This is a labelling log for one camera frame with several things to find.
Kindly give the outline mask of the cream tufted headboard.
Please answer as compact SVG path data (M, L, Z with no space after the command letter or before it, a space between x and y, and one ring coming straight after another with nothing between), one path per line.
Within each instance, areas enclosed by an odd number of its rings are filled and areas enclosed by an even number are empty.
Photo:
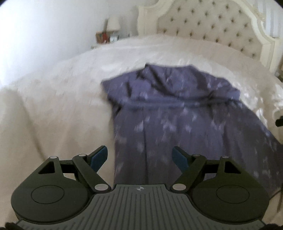
M158 1L139 6L140 36L163 34L219 43L262 63L275 73L282 39L264 29L266 16L248 1Z

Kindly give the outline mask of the white nightstand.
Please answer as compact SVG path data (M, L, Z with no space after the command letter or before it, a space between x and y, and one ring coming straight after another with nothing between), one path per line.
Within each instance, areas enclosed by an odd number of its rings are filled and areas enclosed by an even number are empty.
M97 48L102 47L104 45L106 45L106 44L94 44L94 45L91 46L91 50L97 49Z

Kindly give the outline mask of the white bed comforter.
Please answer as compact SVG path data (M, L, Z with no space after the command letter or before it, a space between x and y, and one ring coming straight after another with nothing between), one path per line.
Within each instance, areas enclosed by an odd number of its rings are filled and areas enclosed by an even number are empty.
M194 65L226 78L282 141L282 128L275 126L282 115L282 83L260 62L225 45L166 35L101 45L1 90L2 225L17 219L13 191L50 156L65 160L105 145L108 159L99 175L113 183L113 122L101 82L145 64Z

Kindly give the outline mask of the small white alarm clock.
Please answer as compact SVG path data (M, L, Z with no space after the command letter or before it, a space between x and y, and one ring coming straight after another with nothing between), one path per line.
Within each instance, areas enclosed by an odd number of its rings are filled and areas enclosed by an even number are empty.
M118 35L111 35L110 38L109 38L109 41L111 43L114 43L114 42L117 42L119 40L119 36Z

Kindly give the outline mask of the white table lamp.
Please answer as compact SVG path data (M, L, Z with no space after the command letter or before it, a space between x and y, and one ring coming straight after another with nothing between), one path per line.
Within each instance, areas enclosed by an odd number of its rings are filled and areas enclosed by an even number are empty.
M120 31L121 26L119 23L119 18L116 16L109 17L107 21L106 31L111 34L116 34Z

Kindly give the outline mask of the red picture frame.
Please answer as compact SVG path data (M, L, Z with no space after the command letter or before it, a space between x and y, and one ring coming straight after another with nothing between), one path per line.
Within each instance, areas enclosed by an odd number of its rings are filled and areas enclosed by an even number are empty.
M109 37L107 32L97 32L96 33L96 42L98 44L107 44L109 43Z

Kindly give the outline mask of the purple patterned hooded jacket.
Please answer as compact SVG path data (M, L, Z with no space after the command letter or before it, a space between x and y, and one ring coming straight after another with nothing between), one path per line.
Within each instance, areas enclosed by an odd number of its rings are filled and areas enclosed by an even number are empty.
M112 105L116 184L173 184L178 146L210 160L231 157L270 194L281 186L282 144L228 80L148 64L102 86Z

